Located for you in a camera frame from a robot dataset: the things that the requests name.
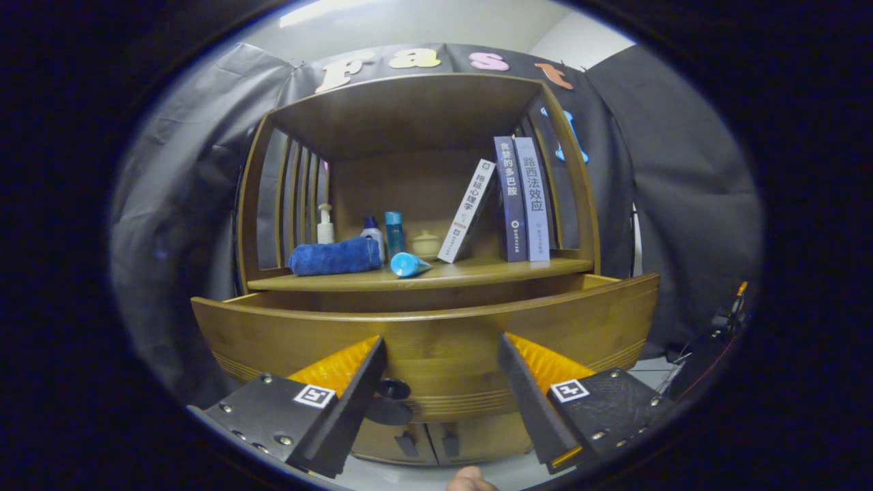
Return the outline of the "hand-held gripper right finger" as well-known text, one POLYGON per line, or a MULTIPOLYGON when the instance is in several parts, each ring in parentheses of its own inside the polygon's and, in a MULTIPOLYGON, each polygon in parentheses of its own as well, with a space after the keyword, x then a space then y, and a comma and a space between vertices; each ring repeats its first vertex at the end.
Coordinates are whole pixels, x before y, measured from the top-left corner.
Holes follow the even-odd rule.
POLYGON ((498 361, 549 473, 614 459, 674 407, 625 370, 595 371, 514 333, 500 336, 498 361))

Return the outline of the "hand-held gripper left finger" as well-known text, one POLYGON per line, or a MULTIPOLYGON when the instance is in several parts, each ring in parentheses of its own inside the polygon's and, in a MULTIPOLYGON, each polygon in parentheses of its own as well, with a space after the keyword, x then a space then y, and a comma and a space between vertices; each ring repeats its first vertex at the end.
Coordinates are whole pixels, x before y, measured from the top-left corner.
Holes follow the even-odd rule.
POLYGON ((188 405, 188 413, 243 455, 278 472, 334 478, 343 472, 387 366, 380 336, 353 349, 351 377, 340 391, 262 373, 207 409, 188 405))

